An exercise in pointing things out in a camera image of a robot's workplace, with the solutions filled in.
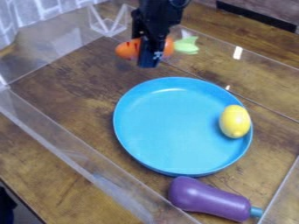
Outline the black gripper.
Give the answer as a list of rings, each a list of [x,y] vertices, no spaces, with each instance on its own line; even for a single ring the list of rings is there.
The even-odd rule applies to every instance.
[[[137,0],[130,12],[132,38],[140,38],[137,66],[154,68],[164,56],[165,36],[182,19],[190,0]]]

